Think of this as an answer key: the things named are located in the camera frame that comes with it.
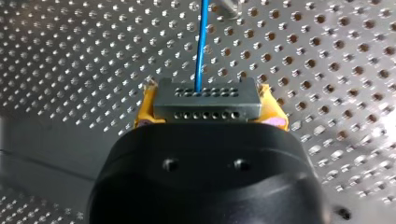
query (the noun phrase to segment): yellow bracket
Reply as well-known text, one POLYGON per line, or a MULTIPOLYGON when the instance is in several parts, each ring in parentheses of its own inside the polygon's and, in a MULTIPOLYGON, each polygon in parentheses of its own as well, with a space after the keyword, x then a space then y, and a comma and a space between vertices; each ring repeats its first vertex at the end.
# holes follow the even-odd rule
MULTIPOLYGON (((154 118, 153 103, 156 91, 156 86, 149 86, 145 90, 143 104, 140 107, 136 120, 134 121, 135 128, 149 123, 166 122, 164 119, 154 118)), ((288 131, 288 116, 286 116, 285 112, 283 112, 282 108, 271 94, 270 87, 266 84, 261 84, 259 87, 259 95, 262 101, 262 114, 258 119, 255 119, 252 122, 267 123, 282 130, 288 131)))

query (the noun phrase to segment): black plastic housing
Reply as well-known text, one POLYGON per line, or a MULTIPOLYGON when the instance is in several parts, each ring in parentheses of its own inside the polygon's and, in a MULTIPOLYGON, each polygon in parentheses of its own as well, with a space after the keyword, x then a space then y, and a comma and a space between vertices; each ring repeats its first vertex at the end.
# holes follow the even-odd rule
POLYGON ((259 123, 153 124, 113 147, 93 189, 101 223, 329 223, 299 142, 259 123))

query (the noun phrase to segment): metal hole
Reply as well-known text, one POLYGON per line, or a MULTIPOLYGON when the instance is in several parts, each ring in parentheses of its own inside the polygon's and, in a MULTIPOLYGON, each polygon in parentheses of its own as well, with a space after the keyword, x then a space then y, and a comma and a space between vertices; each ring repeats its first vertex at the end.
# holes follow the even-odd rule
POLYGON ((174 172, 178 169, 178 161, 176 159, 166 159, 163 161, 163 169, 167 172, 174 172))
POLYGON ((210 116, 209 112, 204 112, 202 118, 209 119, 209 116, 210 116))
POLYGON ((242 159, 238 159, 236 161, 233 162, 233 167, 237 170, 237 171, 242 171, 242 172, 246 172, 249 171, 251 169, 250 164, 242 159))
POLYGON ((220 117, 220 115, 217 112, 212 114, 212 119, 218 119, 219 117, 220 117))
POLYGON ((201 117, 201 115, 200 115, 200 113, 198 113, 198 112, 194 112, 194 113, 192 113, 192 117, 193 117, 194 119, 199 119, 199 118, 201 117))
POLYGON ((230 114, 228 113, 228 112, 223 112, 222 114, 221 114, 221 118, 222 119, 228 119, 230 117, 230 114))
POLYGON ((238 112, 231 113, 231 118, 232 119, 239 119, 239 113, 238 112))
POLYGON ((189 113, 189 112, 184 113, 183 118, 184 119, 190 119, 191 118, 191 113, 189 113))

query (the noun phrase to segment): metal surface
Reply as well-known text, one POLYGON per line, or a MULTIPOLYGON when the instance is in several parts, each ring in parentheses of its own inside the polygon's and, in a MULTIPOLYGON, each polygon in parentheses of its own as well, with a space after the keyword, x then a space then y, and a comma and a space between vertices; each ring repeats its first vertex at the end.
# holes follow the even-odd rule
POLYGON ((160 80, 154 100, 154 116, 168 122, 248 121, 262 111, 253 78, 241 82, 205 84, 202 92, 193 92, 191 83, 160 80))
MULTIPOLYGON (((241 7, 232 21, 210 6, 204 80, 268 82, 348 223, 393 223, 394 1, 241 7)), ((145 83, 192 81, 198 15, 187 0, 0 1, 0 175, 83 211, 145 83)))

